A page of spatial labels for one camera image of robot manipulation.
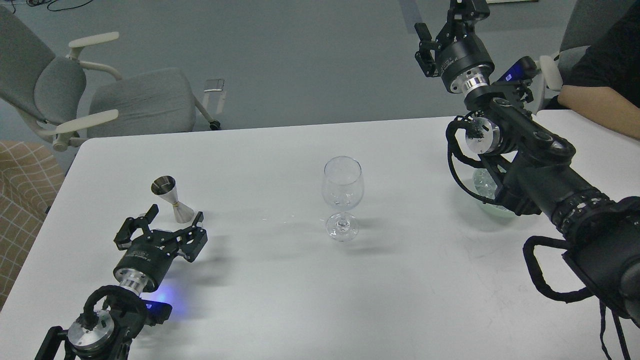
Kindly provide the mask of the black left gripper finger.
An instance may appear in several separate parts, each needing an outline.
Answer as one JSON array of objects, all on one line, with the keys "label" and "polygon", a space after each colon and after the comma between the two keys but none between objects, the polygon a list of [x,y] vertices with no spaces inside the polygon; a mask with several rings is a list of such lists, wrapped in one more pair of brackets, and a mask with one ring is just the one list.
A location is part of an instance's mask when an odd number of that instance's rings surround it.
[{"label": "black left gripper finger", "polygon": [[204,214],[202,211],[197,212],[190,225],[185,228],[170,232],[169,235],[165,235],[165,242],[176,242],[180,246],[189,244],[198,235],[198,224],[204,220]]},{"label": "black left gripper finger", "polygon": [[123,251],[132,246],[135,241],[132,239],[132,235],[134,235],[137,230],[142,231],[143,240],[153,239],[153,231],[150,229],[149,225],[153,222],[153,219],[156,218],[158,212],[159,207],[157,203],[153,203],[145,214],[139,215],[136,218],[126,218],[114,237],[114,243],[118,250]]}]

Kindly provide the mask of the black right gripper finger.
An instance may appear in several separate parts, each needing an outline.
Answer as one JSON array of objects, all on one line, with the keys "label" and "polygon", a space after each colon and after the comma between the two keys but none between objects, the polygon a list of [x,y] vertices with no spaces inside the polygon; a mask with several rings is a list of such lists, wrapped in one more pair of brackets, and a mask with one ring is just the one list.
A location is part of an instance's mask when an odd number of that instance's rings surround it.
[{"label": "black right gripper finger", "polygon": [[436,55],[438,51],[441,50],[441,44],[434,41],[426,23],[414,23],[414,30],[419,38],[418,50],[414,53],[414,59],[423,71],[425,77],[440,77],[441,71],[438,69],[434,54]]},{"label": "black right gripper finger", "polygon": [[438,50],[461,41],[475,32],[475,24],[490,15],[486,0],[451,0],[446,22],[438,34]]}]

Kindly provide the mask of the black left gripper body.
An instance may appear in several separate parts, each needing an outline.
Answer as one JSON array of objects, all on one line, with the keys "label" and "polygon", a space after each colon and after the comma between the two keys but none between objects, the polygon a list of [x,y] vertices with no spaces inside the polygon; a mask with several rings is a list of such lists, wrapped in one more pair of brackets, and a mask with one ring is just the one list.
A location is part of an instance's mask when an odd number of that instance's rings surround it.
[{"label": "black left gripper body", "polygon": [[142,235],[135,238],[113,271],[119,285],[135,294],[155,292],[174,259],[180,256],[189,263],[194,262],[208,241],[208,233],[203,228],[198,228],[198,234],[185,245],[165,242],[165,236],[170,234],[168,231],[152,232],[151,240],[143,240]]}]

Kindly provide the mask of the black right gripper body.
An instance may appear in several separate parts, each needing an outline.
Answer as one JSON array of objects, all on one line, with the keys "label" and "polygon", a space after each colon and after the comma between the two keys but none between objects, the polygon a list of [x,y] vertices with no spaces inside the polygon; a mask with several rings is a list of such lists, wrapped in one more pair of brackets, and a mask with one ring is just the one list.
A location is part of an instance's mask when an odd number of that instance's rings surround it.
[{"label": "black right gripper body", "polygon": [[478,36],[466,35],[449,44],[435,41],[434,52],[436,70],[449,93],[468,94],[490,85],[495,66]]}]

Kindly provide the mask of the person forearm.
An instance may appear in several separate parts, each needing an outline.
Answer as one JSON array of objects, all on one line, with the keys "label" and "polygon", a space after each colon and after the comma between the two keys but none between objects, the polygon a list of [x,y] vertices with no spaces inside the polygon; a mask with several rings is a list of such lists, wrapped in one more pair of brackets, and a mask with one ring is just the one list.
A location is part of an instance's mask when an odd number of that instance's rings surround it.
[{"label": "person forearm", "polygon": [[606,129],[640,139],[640,109],[608,86],[564,85],[558,103]]}]

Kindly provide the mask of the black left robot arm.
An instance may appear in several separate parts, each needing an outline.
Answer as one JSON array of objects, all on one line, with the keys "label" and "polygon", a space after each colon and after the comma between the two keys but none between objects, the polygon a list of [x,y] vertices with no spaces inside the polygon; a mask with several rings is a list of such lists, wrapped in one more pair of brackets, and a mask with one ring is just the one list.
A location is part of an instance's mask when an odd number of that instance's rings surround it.
[{"label": "black left robot arm", "polygon": [[35,358],[52,360],[60,347],[66,360],[126,360],[133,340],[144,327],[163,324],[173,307],[145,300],[158,290],[178,256],[194,262],[208,241],[203,212],[176,231],[151,229],[159,212],[156,204],[136,218],[128,217],[114,237],[124,255],[114,267],[116,285],[103,285],[85,301],[82,312],[67,328],[52,326]]}]

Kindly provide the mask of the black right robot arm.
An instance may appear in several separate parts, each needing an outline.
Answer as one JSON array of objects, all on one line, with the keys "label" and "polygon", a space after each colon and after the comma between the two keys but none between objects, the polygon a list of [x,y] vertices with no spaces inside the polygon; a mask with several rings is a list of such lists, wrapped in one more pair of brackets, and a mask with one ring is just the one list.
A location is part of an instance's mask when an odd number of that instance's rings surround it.
[{"label": "black right robot arm", "polygon": [[[447,126],[447,162],[462,189],[453,159],[485,170],[496,184],[493,198],[466,188],[484,204],[515,215],[546,214],[561,239],[533,235],[523,245],[530,278],[540,294],[564,303],[599,299],[600,330],[610,309],[622,357],[630,359],[621,319],[639,324],[639,198],[615,202],[571,169],[576,148],[536,123],[524,105],[530,85],[546,59],[524,56],[491,82],[494,63],[475,32],[490,15],[484,0],[452,0],[445,25],[434,38],[425,23],[414,25],[419,48],[414,57],[428,78],[439,77],[446,91],[463,94],[468,113]],[[557,292],[544,279],[536,246],[564,249],[563,260],[583,282],[578,291]]]}]

